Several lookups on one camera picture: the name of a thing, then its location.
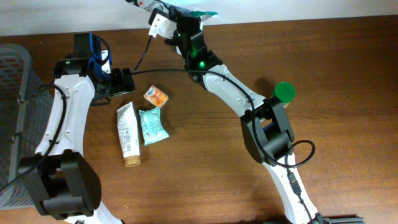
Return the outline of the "orange tissue box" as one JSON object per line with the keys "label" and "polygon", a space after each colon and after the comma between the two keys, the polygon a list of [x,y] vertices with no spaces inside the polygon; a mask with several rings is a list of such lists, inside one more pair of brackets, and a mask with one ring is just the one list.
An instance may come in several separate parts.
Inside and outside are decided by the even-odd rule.
{"label": "orange tissue box", "polygon": [[143,95],[143,97],[155,107],[163,107],[169,100],[169,97],[160,89],[152,85]]}

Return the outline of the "white cream tube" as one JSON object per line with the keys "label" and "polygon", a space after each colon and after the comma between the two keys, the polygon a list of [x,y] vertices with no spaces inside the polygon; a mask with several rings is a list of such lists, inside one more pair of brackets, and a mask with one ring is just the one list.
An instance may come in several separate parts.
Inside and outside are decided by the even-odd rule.
{"label": "white cream tube", "polygon": [[140,165],[139,130],[132,102],[117,110],[117,128],[125,167],[131,168]]}

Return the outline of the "mint green tissue pack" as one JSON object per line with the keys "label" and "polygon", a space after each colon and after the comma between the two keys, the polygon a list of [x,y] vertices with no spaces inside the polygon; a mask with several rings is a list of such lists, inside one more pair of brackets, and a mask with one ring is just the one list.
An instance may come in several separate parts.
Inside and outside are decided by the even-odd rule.
{"label": "mint green tissue pack", "polygon": [[139,110],[139,116],[145,146],[169,137],[161,123],[159,107],[146,111]]}

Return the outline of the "green lid jar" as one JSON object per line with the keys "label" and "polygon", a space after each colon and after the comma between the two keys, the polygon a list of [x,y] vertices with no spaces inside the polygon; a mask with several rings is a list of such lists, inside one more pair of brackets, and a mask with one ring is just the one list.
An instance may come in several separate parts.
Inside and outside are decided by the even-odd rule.
{"label": "green lid jar", "polygon": [[278,83],[272,92],[272,96],[277,97],[284,105],[284,108],[288,107],[295,98],[295,95],[295,87],[289,82]]}

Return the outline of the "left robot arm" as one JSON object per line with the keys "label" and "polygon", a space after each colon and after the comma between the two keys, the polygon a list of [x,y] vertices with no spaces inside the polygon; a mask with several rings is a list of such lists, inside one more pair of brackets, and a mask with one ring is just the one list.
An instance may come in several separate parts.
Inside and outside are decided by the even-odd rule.
{"label": "left robot arm", "polygon": [[37,211],[68,223],[122,223],[101,200],[101,182],[83,156],[83,136],[91,106],[107,105],[112,96],[135,89],[128,68],[111,68],[107,42],[92,33],[74,36],[74,51],[59,60],[43,138],[32,157],[19,164],[21,180]]}

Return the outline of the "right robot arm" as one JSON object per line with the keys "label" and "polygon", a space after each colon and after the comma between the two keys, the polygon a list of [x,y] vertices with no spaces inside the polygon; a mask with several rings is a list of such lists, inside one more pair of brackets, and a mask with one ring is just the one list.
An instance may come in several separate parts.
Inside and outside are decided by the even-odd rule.
{"label": "right robot arm", "polygon": [[323,223],[305,191],[296,162],[295,140],[283,102],[251,91],[208,50],[200,18],[176,6],[169,7],[168,18],[176,23],[170,45],[179,48],[190,78],[205,90],[221,98],[239,116],[244,144],[251,157],[270,173],[282,199],[290,223]]}

